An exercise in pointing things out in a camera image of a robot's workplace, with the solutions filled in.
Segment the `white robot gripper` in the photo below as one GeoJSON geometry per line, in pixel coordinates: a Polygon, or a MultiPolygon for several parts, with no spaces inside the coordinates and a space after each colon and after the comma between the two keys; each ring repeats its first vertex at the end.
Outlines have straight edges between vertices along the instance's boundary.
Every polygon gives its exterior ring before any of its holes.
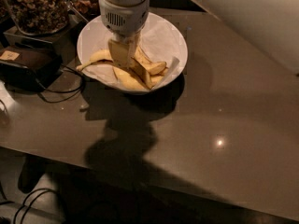
{"type": "Polygon", "coordinates": [[[108,40],[110,56],[118,67],[127,68],[139,46],[141,33],[149,15],[150,0],[141,0],[132,6],[99,0],[102,23],[119,40],[132,37],[132,41],[108,40]]]}

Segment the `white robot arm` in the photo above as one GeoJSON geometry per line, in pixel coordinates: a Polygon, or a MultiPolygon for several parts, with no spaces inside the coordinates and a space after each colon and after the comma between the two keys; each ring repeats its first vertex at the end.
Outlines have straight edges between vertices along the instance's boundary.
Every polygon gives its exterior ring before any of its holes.
{"type": "Polygon", "coordinates": [[[299,0],[191,0],[256,48],[299,73],[299,0]]]}

